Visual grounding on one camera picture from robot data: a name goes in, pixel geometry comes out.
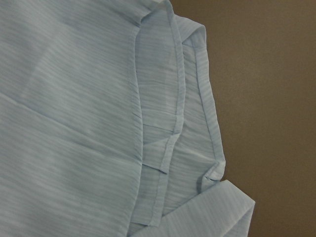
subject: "textured fabric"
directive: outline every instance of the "textured fabric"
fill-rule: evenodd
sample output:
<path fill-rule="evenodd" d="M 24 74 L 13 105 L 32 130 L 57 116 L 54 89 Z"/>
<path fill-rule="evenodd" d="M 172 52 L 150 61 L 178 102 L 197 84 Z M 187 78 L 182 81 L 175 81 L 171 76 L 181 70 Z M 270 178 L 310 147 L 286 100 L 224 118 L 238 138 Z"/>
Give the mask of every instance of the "textured fabric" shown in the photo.
<path fill-rule="evenodd" d="M 157 2 L 0 1 L 0 236 L 126 236 L 135 38 Z"/>
<path fill-rule="evenodd" d="M 246 237 L 254 201 L 225 180 L 132 237 Z"/>
<path fill-rule="evenodd" d="M 0 236 L 246 236 L 205 27 L 168 0 L 0 0 Z"/>

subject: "seam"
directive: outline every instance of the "seam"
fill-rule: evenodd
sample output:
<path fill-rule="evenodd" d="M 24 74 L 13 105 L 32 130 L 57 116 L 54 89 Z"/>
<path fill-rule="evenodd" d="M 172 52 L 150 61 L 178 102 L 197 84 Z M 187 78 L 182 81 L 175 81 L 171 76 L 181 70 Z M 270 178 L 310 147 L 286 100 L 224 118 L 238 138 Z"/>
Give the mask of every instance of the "seam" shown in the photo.
<path fill-rule="evenodd" d="M 178 98 L 177 98 L 177 108 L 176 108 L 176 123 L 173 130 L 173 136 L 171 136 L 166 144 L 166 150 L 162 158 L 160 169 L 163 170 L 166 174 L 159 174 L 158 179 L 158 188 L 156 192 L 156 198 L 154 205 L 152 206 L 152 219 L 149 222 L 149 225 L 158 225 L 161 221 L 162 212 L 163 212 L 163 203 L 165 198 L 165 193 L 168 185 L 168 171 L 172 159 L 173 148 L 178 140 L 178 137 L 182 131 L 183 122 L 184 122 L 184 100 L 185 100 L 185 74 L 184 74 L 184 62 L 183 62 L 183 50 L 182 50 L 182 41 L 180 35 L 176 38 L 176 22 L 172 5 L 170 1 L 164 2 L 166 5 L 166 11 L 168 16 L 168 21 L 170 29 L 172 32 L 174 48 L 176 52 L 176 63 L 177 63 L 177 78 L 178 78 Z M 158 201 L 162 201 L 162 206 L 159 209 Z"/>

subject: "brown wall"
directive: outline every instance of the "brown wall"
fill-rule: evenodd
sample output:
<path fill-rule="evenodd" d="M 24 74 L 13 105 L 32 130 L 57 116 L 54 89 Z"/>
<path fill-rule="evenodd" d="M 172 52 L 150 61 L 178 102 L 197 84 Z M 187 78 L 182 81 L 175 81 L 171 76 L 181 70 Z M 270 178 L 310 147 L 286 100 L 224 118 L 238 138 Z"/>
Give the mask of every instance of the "brown wall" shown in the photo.
<path fill-rule="evenodd" d="M 225 179 L 249 237 L 316 237 L 316 0 L 172 0 L 206 26 Z"/>

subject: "crease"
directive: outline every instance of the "crease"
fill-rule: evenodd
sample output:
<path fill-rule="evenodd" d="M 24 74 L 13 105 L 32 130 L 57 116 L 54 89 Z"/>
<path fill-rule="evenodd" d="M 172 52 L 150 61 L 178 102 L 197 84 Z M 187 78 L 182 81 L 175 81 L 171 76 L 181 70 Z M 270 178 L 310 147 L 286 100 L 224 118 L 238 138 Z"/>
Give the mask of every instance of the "crease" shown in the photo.
<path fill-rule="evenodd" d="M 88 137 L 86 134 L 84 134 L 84 133 L 82 133 L 82 132 L 80 132 L 80 131 L 74 129 L 73 127 L 70 127 L 70 126 L 68 126 L 68 125 L 66 125 L 66 124 L 63 124 L 62 122 L 60 122 L 60 121 L 58 121 L 58 120 L 56 120 L 56 119 L 54 119 L 54 118 L 51 118 L 51 117 L 49 117 L 49 116 L 47 116 L 47 115 L 45 115 L 45 114 L 42 114 L 42 113 L 40 113 L 40 112 L 38 112 L 38 111 L 32 109 L 31 107 L 27 106 L 26 104 L 24 104 L 24 103 L 22 103 L 22 102 L 20 102 L 20 101 L 17 101 L 17 100 L 11 98 L 10 96 L 8 96 L 8 95 L 6 95 L 6 94 L 4 94 L 4 93 L 2 93 L 2 92 L 0 92 L 0 95 L 2 95 L 2 97 L 4 97 L 7 101 L 9 101 L 10 103 L 14 104 L 15 106 L 19 106 L 19 105 L 20 105 L 21 107 L 23 107 L 23 108 L 26 109 L 27 111 L 33 112 L 33 113 L 35 113 L 35 114 L 37 114 L 37 115 L 39 115 L 39 116 L 41 116 L 41 117 L 44 117 L 44 118 L 46 118 L 46 119 L 48 119 L 48 120 L 51 120 L 51 121 L 53 121 L 53 122 L 55 122 L 55 123 L 57 123 L 57 124 L 59 124 L 59 125 L 65 127 L 65 128 L 67 128 L 67 129 L 70 129 L 71 131 L 73 131 L 73 132 L 75 132 L 75 133 L 77 133 L 77 134 L 80 134 L 80 135 L 82 135 L 82 136 L 88 138 L 90 141 L 95 142 L 96 144 L 102 146 L 102 143 L 100 143 L 100 142 L 98 142 L 98 141 L 96 141 L 96 140 L 94 140 L 94 139 Z"/>

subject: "sleeve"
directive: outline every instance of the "sleeve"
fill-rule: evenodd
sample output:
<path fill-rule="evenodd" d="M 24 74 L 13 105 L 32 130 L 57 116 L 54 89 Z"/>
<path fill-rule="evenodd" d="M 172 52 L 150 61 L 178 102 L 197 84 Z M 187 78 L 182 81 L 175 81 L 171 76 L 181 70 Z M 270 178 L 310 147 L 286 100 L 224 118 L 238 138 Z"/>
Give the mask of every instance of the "sleeve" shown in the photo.
<path fill-rule="evenodd" d="M 219 182 L 132 237 L 246 237 L 255 201 L 230 181 Z"/>

